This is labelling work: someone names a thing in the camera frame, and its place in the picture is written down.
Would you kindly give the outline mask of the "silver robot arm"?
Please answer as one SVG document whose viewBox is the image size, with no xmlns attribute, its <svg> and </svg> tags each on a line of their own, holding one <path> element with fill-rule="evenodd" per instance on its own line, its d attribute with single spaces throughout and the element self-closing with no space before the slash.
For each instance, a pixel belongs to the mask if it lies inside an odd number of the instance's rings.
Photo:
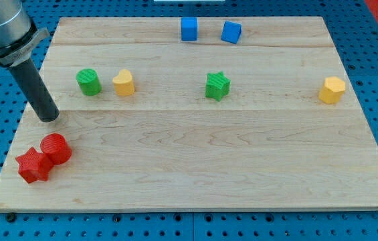
<svg viewBox="0 0 378 241">
<path fill-rule="evenodd" d="M 0 0 L 0 66 L 14 67 L 31 57 L 50 33 L 37 28 L 21 0 Z"/>
</svg>

